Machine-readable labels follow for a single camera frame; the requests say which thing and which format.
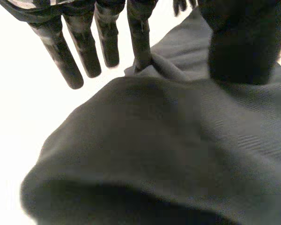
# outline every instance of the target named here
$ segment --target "white background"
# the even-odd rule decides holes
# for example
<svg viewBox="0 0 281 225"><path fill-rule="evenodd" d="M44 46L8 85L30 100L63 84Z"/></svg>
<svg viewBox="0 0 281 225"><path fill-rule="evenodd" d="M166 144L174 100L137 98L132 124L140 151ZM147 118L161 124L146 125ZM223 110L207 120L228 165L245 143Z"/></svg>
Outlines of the white background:
<svg viewBox="0 0 281 225"><path fill-rule="evenodd" d="M174 17L172 0L160 0L150 22L151 45L190 13ZM35 224L21 210L20 183L35 164L44 140L77 106L111 79L123 76L133 62L126 10L118 19L120 65L108 70L103 61L96 24L92 31L102 74L88 78L64 24L64 36L85 80L70 89L39 37L0 5L0 225Z"/></svg>

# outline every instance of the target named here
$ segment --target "gray cloth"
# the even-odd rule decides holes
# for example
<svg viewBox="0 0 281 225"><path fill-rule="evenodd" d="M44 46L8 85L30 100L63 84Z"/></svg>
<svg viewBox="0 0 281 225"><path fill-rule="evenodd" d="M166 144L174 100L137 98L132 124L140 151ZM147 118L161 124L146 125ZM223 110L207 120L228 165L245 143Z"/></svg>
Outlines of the gray cloth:
<svg viewBox="0 0 281 225"><path fill-rule="evenodd" d="M45 141L21 189L39 224L281 225L281 66L266 85L209 79L196 12Z"/></svg>

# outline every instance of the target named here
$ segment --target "black finger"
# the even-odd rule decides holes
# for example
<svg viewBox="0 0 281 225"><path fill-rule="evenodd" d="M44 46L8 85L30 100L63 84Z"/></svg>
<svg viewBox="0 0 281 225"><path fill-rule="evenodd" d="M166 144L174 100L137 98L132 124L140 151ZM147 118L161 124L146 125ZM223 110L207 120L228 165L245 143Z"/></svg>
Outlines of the black finger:
<svg viewBox="0 0 281 225"><path fill-rule="evenodd" d="M72 89L82 87L82 75L62 34L61 17L54 17L44 23L29 23L29 25L41 38L69 87Z"/></svg>
<svg viewBox="0 0 281 225"><path fill-rule="evenodd" d="M95 21L98 29L104 62L107 67L119 64L118 53L118 29L116 21L120 12L124 9L122 4L108 5L102 1L95 3Z"/></svg>
<svg viewBox="0 0 281 225"><path fill-rule="evenodd" d="M177 16L179 13L179 0L173 0L174 15Z"/></svg>
<svg viewBox="0 0 281 225"><path fill-rule="evenodd" d="M91 11L83 15L64 15L68 30L88 77L96 77L101 74L95 40L90 30L93 15L94 13Z"/></svg>
<svg viewBox="0 0 281 225"><path fill-rule="evenodd" d="M186 11L186 7L187 7L186 0L180 0L180 8L182 12Z"/></svg>
<svg viewBox="0 0 281 225"><path fill-rule="evenodd" d="M189 3L191 4L192 8L195 8L197 6L196 0L189 0Z"/></svg>
<svg viewBox="0 0 281 225"><path fill-rule="evenodd" d="M150 36L148 19L156 1L127 1L127 16L130 28L135 64L143 70L151 64Z"/></svg>

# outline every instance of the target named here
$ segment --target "dark gray fabric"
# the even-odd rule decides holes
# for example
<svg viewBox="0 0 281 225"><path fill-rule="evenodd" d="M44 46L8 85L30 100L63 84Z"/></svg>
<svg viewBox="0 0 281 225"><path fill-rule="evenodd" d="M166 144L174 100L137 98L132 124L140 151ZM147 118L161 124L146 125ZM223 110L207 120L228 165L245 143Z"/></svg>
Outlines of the dark gray fabric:
<svg viewBox="0 0 281 225"><path fill-rule="evenodd" d="M215 82L210 37L195 10L151 66L75 109L22 183L26 212L43 225L281 225L281 66L267 85Z"/></svg>

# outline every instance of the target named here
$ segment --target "robotic hand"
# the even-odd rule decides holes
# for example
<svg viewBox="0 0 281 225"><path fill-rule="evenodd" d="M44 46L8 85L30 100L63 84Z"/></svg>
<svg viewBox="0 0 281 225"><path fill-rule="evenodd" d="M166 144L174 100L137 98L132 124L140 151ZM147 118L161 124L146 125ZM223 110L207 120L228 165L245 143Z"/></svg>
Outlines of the robotic hand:
<svg viewBox="0 0 281 225"><path fill-rule="evenodd" d="M151 62L148 18L158 0L127 0L127 15L136 67ZM119 64L116 20L125 0L0 0L0 4L20 21L27 22L43 44L72 89L83 86L82 75L62 33L61 16L75 44L88 77L101 74L95 40L90 27L95 19L104 62Z"/></svg>

